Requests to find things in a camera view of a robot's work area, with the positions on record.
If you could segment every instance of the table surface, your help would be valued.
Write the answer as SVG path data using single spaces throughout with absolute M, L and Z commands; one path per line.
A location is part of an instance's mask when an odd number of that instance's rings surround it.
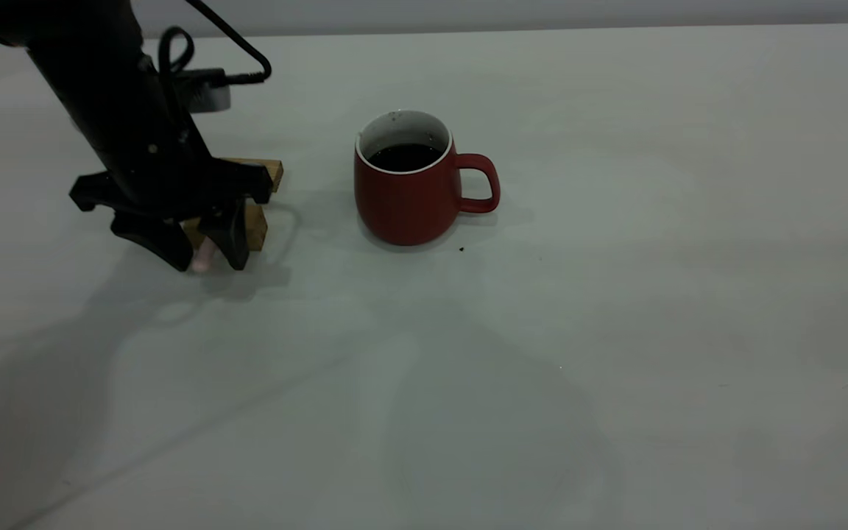
M 77 211 L 101 166 L 0 46 L 0 529 L 848 528 L 848 26 L 252 43 L 197 123 L 287 174 L 208 275 Z M 364 232 L 399 107 L 497 212 Z

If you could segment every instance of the dark liquid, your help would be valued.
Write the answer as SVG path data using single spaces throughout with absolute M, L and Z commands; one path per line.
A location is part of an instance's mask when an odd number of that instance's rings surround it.
M 441 152 L 421 144 L 403 144 L 386 147 L 368 158 L 368 163 L 384 171 L 409 172 L 430 166 Z

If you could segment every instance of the wooden block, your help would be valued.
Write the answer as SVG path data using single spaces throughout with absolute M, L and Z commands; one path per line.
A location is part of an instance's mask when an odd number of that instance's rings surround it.
M 230 162 L 239 162 L 241 164 L 261 164 L 266 167 L 270 173 L 270 179 L 273 180 L 273 192 L 276 194 L 280 190 L 280 181 L 283 179 L 283 162 L 279 160 L 259 160 L 259 158 L 222 158 Z M 266 238 L 266 217 L 264 217 L 264 209 L 261 205 L 248 204 L 244 208 L 244 223 L 247 229 L 248 248 L 250 250 L 261 250 L 264 248 L 264 239 Z M 191 241 L 191 246 L 198 250 L 202 246 L 202 241 L 205 240 L 205 235 L 198 231 L 199 219 L 189 219 L 182 223 L 182 229 L 188 240 Z
M 198 250 L 202 246 L 202 241 L 205 240 L 205 234 L 198 231 L 199 218 L 189 219 L 182 223 L 182 229 L 188 240 L 191 241 L 191 246 Z M 244 207 L 244 224 L 247 229 L 248 248 L 250 250 L 261 250 L 264 248 L 264 238 L 266 238 L 266 217 L 264 217 L 264 209 L 261 205 L 248 204 Z

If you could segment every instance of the mug rim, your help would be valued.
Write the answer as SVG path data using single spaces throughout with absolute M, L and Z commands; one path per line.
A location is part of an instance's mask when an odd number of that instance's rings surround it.
M 437 160 L 435 160 L 434 162 L 431 162 L 427 166 L 424 166 L 423 168 L 420 168 L 420 169 L 417 169 L 417 170 L 414 170 L 414 171 L 388 171 L 388 170 L 384 170 L 384 169 L 382 169 L 382 168 L 380 168 L 376 165 L 373 165 L 371 162 L 369 162 L 364 157 L 364 154 L 362 153 L 362 149 L 359 145 L 359 142 L 362 141 L 362 134 L 364 132 L 366 132 L 367 128 L 371 124 L 374 124 L 375 121 L 379 121 L 379 120 L 381 120 L 381 118 L 386 118 L 389 114 L 391 114 L 393 112 L 411 112 L 411 113 L 414 113 L 414 114 L 420 114 L 420 115 L 423 115 L 423 116 L 427 116 L 429 118 L 433 118 L 434 120 L 437 120 L 437 123 L 441 124 L 442 127 L 444 127 L 444 130 L 447 131 L 447 148 L 444 148 L 444 153 L 441 154 L 440 157 L 438 157 Z M 445 124 L 444 121 L 441 120 L 441 118 L 434 116 L 434 114 L 430 114 L 430 112 L 425 112 L 423 110 L 413 110 L 413 108 L 398 108 L 397 110 L 390 110 L 388 112 L 383 112 L 382 114 L 380 114 L 380 115 L 376 116 L 375 118 L 372 118 L 370 121 L 368 121 L 368 123 L 365 124 L 364 127 L 362 127 L 362 130 L 359 130 L 358 134 L 356 134 L 356 154 L 358 155 L 360 160 L 362 160 L 364 165 L 367 165 L 368 167 L 370 167 L 371 169 L 373 169 L 377 172 L 383 172 L 384 174 L 418 174 L 418 172 L 427 171 L 428 169 L 433 168 L 437 164 L 444 161 L 444 159 L 447 158 L 447 156 L 451 153 L 452 148 L 453 148 L 453 132 L 451 131 L 451 129 L 449 127 L 447 127 L 447 124 Z

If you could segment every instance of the white wall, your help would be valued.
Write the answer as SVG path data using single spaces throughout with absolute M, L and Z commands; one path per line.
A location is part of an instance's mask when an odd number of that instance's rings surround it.
M 147 34 L 215 28 L 181 0 L 132 0 Z M 848 21 L 848 0 L 209 0 L 248 35 Z

